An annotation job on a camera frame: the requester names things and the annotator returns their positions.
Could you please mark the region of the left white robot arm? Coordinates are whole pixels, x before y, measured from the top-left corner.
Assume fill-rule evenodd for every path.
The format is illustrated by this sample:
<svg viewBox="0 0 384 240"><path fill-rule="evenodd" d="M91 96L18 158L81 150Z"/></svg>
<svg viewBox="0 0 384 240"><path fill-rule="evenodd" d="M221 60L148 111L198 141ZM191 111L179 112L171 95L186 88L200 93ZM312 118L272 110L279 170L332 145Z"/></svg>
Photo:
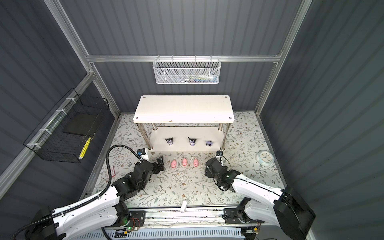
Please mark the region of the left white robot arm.
<svg viewBox="0 0 384 240"><path fill-rule="evenodd" d="M155 162L143 160L134 171L116 180L106 190L83 199L71 206L58 208L57 216L50 218L49 208L38 211L37 224L27 227L27 240L71 240L94 230L115 224L126 225L130 211L125 201L142 191L153 174L165 169L164 157Z"/></svg>

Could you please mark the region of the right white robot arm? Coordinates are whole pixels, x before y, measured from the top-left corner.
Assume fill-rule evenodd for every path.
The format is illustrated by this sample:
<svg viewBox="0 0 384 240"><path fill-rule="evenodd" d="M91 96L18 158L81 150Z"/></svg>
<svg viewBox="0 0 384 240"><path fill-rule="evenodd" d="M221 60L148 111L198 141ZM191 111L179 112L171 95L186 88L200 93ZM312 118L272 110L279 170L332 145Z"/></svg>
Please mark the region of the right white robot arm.
<svg viewBox="0 0 384 240"><path fill-rule="evenodd" d="M206 162L205 176L213 179L219 190L244 196L236 208L242 223L264 221L280 227L292 240L306 239L316 214L294 188L264 185L239 171L229 171L216 158Z"/></svg>

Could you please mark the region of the black purple figurine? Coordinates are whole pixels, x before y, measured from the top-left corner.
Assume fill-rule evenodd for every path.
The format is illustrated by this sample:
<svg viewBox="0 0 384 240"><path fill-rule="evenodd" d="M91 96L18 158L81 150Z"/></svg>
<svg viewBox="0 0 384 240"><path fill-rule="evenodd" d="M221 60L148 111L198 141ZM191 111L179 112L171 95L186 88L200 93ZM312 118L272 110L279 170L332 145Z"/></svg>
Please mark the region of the black purple figurine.
<svg viewBox="0 0 384 240"><path fill-rule="evenodd" d="M194 139L194 138L188 138L189 139L189 144L190 144L190 146L195 146L196 145L196 141L197 141L197 139Z"/></svg>
<svg viewBox="0 0 384 240"><path fill-rule="evenodd" d="M165 140L169 146L172 146L174 144L174 138L165 138Z"/></svg>

